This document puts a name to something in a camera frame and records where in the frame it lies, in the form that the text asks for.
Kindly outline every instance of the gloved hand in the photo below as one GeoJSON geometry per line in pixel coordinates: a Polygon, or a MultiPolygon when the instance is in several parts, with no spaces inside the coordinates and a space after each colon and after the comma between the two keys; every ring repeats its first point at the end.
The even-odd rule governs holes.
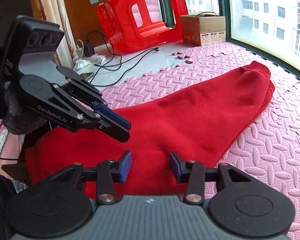
{"type": "MultiPolygon", "coordinates": [[[[0,48],[0,63],[1,59],[2,48],[0,48]]],[[[46,120],[22,107],[16,91],[15,84],[0,82],[0,119],[3,119],[3,124],[9,132],[28,134],[42,126],[46,120]]]]}

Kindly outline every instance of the black camera housing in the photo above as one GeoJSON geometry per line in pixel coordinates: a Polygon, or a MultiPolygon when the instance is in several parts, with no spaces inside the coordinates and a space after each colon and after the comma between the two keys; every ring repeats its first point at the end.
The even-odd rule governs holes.
{"type": "Polygon", "coordinates": [[[58,24],[43,24],[41,20],[17,16],[6,37],[0,65],[0,82],[16,81],[24,75],[19,69],[19,62],[24,54],[51,52],[52,60],[63,36],[58,24]]]}

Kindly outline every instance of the metal rivet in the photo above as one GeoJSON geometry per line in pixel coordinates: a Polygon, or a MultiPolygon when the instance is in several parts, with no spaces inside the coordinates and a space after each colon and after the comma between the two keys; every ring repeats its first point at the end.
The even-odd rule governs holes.
{"type": "Polygon", "coordinates": [[[99,200],[103,202],[111,202],[114,200],[114,196],[112,196],[111,194],[102,194],[99,196],[99,200]]]}
{"type": "Polygon", "coordinates": [[[198,194],[189,194],[186,196],[186,199],[190,202],[199,202],[202,200],[202,197],[198,194]]]}

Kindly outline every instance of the pink foam mat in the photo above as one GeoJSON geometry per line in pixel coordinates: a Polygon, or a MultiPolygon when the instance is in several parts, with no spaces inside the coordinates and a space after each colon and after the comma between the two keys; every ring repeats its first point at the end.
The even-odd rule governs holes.
{"type": "MultiPolygon", "coordinates": [[[[282,192],[296,208],[288,236],[300,239],[300,81],[281,67],[258,55],[230,44],[218,43],[174,53],[191,58],[176,68],[162,68],[129,78],[123,84],[103,91],[112,109],[142,104],[162,98],[182,88],[216,77],[253,60],[266,65],[276,90],[268,107],[237,138],[222,157],[227,162],[282,192]],[[216,53],[202,55],[200,51],[216,53]]],[[[213,183],[206,183],[206,198],[216,193],[213,183]]]]}

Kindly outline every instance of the red fabric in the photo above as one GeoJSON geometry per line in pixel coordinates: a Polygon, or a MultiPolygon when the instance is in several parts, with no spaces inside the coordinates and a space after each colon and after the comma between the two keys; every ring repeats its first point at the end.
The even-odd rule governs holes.
{"type": "MultiPolygon", "coordinates": [[[[214,166],[239,134],[266,108],[274,85],[268,68],[256,61],[216,78],[138,106],[117,109],[131,122],[130,140],[119,143],[99,130],[71,133],[55,128],[26,151],[32,182],[72,164],[96,166],[129,150],[132,168],[117,194],[178,193],[169,153],[214,166]]],[[[86,195],[95,197],[95,183],[86,195]]]]}

